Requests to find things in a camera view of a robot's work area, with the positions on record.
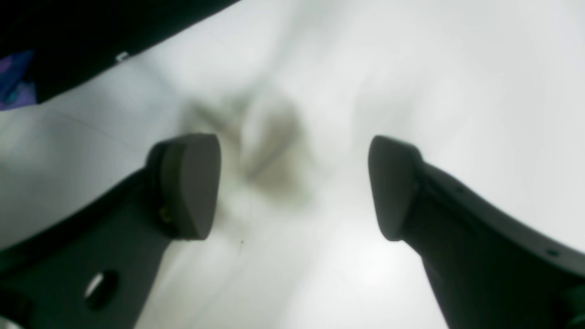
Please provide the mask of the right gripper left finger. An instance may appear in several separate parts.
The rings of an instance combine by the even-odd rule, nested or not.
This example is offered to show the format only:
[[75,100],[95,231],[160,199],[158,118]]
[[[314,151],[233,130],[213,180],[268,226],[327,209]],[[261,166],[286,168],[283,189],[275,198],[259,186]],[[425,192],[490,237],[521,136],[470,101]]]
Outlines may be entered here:
[[203,241],[221,176],[217,135],[163,140],[144,168],[1,250],[1,327],[132,329],[173,241]]

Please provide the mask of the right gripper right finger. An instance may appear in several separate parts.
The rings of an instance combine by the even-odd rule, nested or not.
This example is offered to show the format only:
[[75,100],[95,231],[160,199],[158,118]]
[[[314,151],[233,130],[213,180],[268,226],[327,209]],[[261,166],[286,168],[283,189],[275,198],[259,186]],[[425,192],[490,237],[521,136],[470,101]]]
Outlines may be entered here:
[[420,256],[450,329],[582,329],[584,254],[522,224],[380,135],[368,150],[379,229]]

